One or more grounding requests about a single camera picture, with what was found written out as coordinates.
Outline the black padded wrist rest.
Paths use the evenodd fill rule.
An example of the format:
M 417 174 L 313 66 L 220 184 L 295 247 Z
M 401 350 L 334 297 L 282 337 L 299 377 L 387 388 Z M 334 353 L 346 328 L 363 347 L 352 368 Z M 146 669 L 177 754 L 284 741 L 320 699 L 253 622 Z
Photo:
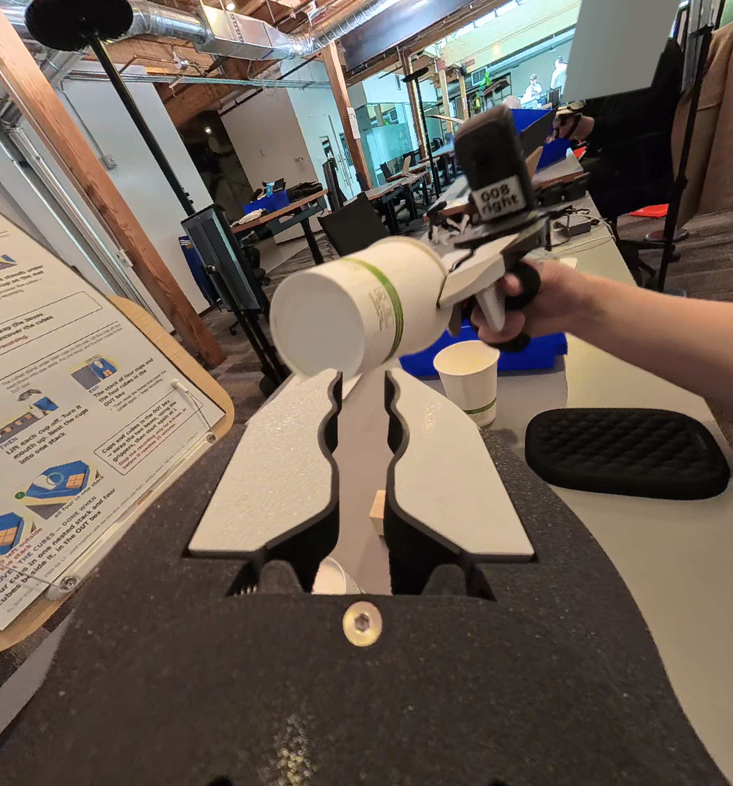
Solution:
M 552 486 L 695 501 L 721 495 L 731 469 L 698 420 L 664 409 L 561 408 L 536 415 L 525 460 Z

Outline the blue plastic bin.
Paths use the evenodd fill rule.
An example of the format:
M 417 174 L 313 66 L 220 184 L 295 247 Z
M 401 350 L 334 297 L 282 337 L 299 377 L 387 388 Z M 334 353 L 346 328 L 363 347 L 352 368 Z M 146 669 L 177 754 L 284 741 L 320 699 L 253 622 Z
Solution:
M 451 345 L 470 340 L 477 340 L 477 335 L 473 327 L 463 321 L 457 337 L 445 331 L 429 348 L 400 357 L 400 365 L 404 371 L 417 378 L 437 377 L 438 372 L 433 365 L 437 354 Z M 558 358 L 566 356 L 567 353 L 568 341 L 565 333 L 532 338 L 523 350 L 501 350 L 497 371 L 499 374 L 547 371 L 555 368 Z

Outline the silver air duct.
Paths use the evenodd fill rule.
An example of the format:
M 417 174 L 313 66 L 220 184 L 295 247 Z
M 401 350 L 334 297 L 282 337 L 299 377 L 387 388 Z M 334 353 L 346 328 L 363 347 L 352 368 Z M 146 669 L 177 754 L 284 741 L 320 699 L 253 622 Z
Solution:
M 118 43 L 129 38 L 152 36 L 191 44 L 203 54 L 244 61 L 293 60 L 317 54 L 331 42 L 355 34 L 362 27 L 379 29 L 395 25 L 401 37 L 413 35 L 437 14 L 436 2 L 353 2 L 332 12 L 326 11 L 309 32 L 286 33 L 254 16 L 220 6 L 198 4 L 186 12 L 155 2 L 129 2 L 134 20 Z M 0 10 L 25 40 L 35 42 L 25 25 L 30 2 L 0 1 Z

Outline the wooden document stand white base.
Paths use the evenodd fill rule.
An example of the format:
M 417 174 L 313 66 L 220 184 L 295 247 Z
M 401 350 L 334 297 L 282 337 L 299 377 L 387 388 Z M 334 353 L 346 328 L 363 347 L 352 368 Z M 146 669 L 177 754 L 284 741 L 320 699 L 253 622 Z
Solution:
M 77 583 L 68 591 L 54 590 L 50 599 L 37 599 L 18 619 L 0 631 L 0 653 L 4 652 L 41 628 L 57 610 L 66 603 L 71 594 L 94 575 L 98 565 L 106 558 L 126 532 L 143 516 L 151 505 L 157 502 L 165 491 L 176 483 L 182 475 L 192 468 L 207 451 L 227 435 L 234 425 L 234 405 L 224 388 L 205 370 L 145 309 L 131 300 L 108 296 L 108 300 L 129 320 L 178 370 L 180 377 L 187 379 L 202 394 L 211 399 L 223 411 L 223 416 L 208 428 L 208 435 L 199 440 L 180 457 L 176 463 L 160 477 L 156 484 L 147 490 L 132 506 L 126 515 L 118 519 L 92 545 L 80 559 L 71 566 L 72 577 Z

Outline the wooden office desk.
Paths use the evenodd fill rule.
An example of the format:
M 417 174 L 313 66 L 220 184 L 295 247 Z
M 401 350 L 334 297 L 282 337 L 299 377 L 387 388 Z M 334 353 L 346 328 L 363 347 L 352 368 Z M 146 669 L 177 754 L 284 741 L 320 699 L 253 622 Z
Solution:
M 318 243 L 311 228 L 310 221 L 316 215 L 322 213 L 326 208 L 327 189 L 321 189 L 313 194 L 302 197 L 289 205 L 264 214 L 256 219 L 243 223 L 231 224 L 234 236 L 240 238 L 261 228 L 267 229 L 272 235 L 280 234 L 289 228 L 300 225 L 303 234 L 312 253 L 314 264 L 320 265 L 324 262 Z

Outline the black floor lamp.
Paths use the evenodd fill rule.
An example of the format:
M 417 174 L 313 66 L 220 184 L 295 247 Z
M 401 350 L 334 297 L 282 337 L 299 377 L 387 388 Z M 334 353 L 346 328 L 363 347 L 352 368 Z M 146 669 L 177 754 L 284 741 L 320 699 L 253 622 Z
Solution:
M 34 1 L 25 11 L 25 25 L 42 45 L 65 52 L 81 50 L 85 45 L 92 49 L 186 216 L 191 216 L 195 213 L 194 203 L 106 51 L 104 42 L 126 34 L 133 20 L 134 13 L 127 1 Z

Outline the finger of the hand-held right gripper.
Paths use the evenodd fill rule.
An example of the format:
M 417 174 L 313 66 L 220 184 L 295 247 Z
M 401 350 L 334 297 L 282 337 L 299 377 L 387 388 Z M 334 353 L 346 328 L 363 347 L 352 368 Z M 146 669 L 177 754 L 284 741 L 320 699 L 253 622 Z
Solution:
M 493 286 L 506 272 L 501 251 L 478 252 L 455 264 L 443 281 L 437 299 L 438 309 L 454 306 L 474 298 Z
M 442 211 L 428 212 L 428 243 L 432 247 L 450 246 L 471 223 L 466 211 L 448 215 Z

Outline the person's right forearm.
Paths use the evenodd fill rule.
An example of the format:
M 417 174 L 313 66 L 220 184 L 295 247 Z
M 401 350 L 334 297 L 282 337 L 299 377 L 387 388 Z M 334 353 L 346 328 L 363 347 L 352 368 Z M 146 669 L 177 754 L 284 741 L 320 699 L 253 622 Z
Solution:
M 733 410 L 733 303 L 584 280 L 579 339 Z

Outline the black coat stand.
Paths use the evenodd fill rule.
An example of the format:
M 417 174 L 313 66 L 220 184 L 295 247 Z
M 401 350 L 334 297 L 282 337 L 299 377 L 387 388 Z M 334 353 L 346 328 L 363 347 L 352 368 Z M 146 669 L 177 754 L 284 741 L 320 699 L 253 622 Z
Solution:
M 686 116 L 686 125 L 683 134 L 683 143 L 678 161 L 678 171 L 672 199 L 668 204 L 667 215 L 663 232 L 663 249 L 660 266 L 656 275 L 656 290 L 664 293 L 667 290 L 666 277 L 667 270 L 673 261 L 676 250 L 675 235 L 677 231 L 677 220 L 679 217 L 683 194 L 687 186 L 686 168 L 689 160 L 691 143 L 694 137 L 695 124 L 697 117 L 697 107 L 701 95 L 702 81 L 706 71 L 709 46 L 713 36 L 714 26 L 704 25 L 691 33 L 686 43 L 686 63 L 696 55 L 695 71 L 691 80 L 684 81 L 686 90 L 683 98 L 689 99 L 689 109 Z

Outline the black desk chair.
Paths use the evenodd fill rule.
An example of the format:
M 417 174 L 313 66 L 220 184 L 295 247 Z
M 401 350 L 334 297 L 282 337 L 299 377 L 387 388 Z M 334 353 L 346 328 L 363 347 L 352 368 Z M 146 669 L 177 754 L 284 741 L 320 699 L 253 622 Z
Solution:
M 344 258 L 390 236 L 366 193 L 360 193 L 337 211 L 319 216 L 319 224 L 333 250 Z

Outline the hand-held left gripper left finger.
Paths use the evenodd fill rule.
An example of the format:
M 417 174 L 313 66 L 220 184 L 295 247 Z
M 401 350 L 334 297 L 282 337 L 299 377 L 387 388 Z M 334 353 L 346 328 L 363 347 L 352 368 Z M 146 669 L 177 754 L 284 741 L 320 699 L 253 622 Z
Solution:
M 243 560 L 257 572 L 284 561 L 312 592 L 339 537 L 333 453 L 341 409 L 342 374 L 327 369 L 283 388 L 256 413 L 191 536 L 189 555 Z

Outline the person's right hand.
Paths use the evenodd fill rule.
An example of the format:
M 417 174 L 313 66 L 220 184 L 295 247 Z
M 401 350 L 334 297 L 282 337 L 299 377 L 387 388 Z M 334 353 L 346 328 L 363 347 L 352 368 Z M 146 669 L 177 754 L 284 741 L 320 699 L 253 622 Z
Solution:
M 521 334 L 567 332 L 587 339 L 592 316 L 589 278 L 556 260 L 525 262 L 523 270 L 530 269 L 535 271 L 538 292 L 523 309 L 507 313 L 499 331 L 490 328 L 478 305 L 473 306 L 469 321 L 479 339 L 491 346 L 507 344 Z

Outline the white paper cup green band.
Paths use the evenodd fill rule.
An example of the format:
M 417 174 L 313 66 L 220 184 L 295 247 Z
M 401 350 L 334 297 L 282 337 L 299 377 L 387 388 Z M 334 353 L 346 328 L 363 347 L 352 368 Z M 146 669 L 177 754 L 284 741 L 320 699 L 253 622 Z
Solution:
M 438 307 L 447 275 L 435 251 L 406 237 L 293 273 L 271 301 L 279 357 L 298 376 L 333 369 L 348 380 L 426 350 L 450 320 Z
M 496 417 L 500 352 L 479 339 L 453 343 L 440 350 L 432 364 L 445 395 L 478 427 Z
M 364 590 L 342 568 L 339 562 L 331 556 L 327 556 L 320 562 L 314 579 L 312 593 L 341 596 L 363 594 Z

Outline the black framed panel on stand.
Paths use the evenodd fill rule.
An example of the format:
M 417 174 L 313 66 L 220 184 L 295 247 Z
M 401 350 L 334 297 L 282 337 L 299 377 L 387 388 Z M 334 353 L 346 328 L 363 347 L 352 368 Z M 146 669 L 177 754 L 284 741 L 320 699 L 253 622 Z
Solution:
M 261 327 L 259 319 L 269 316 L 270 303 L 224 212 L 211 205 L 190 215 L 182 227 L 224 307 L 233 313 L 260 361 L 261 392 L 265 397 L 273 395 L 290 371 Z

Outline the printed instruction sheet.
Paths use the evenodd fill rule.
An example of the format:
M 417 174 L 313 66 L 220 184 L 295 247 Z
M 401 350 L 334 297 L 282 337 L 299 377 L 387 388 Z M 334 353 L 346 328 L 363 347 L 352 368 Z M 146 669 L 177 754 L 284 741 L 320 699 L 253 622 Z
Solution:
M 225 411 L 0 215 L 0 631 L 79 584 Z

